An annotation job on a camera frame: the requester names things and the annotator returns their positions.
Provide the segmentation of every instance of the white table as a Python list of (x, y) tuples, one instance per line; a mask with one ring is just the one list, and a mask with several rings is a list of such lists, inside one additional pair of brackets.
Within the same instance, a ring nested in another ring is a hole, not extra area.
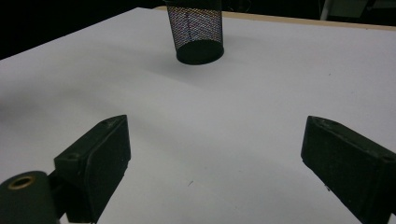
[(225, 54), (206, 65), (179, 63), (166, 12), (141, 8), (0, 61), (0, 181), (51, 172), (126, 114), (133, 158), (99, 223), (359, 223), (302, 163), (305, 120), (395, 150), (396, 32), (223, 28)]

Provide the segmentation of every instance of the black mesh pencil cup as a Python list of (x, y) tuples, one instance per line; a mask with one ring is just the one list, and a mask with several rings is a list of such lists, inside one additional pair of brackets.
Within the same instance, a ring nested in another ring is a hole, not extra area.
[(211, 63), (223, 55), (221, 0), (167, 0), (165, 3), (180, 62)]

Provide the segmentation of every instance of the mesh cylinder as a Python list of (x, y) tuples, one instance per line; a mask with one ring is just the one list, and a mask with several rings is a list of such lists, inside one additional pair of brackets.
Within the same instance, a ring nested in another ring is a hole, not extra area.
[(221, 0), (165, 3), (180, 62), (211, 63), (223, 55)]

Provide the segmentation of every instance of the metal mesh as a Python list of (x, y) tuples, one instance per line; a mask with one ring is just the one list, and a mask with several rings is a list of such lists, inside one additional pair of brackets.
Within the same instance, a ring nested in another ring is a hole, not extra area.
[(196, 40), (222, 44), (221, 10), (169, 6), (167, 9), (176, 49)]

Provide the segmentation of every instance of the cup base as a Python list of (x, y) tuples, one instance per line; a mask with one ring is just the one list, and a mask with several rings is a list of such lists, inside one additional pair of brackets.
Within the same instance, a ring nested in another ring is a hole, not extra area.
[(186, 64), (212, 63), (224, 54), (224, 47), (214, 40), (196, 40), (177, 50), (177, 59)]

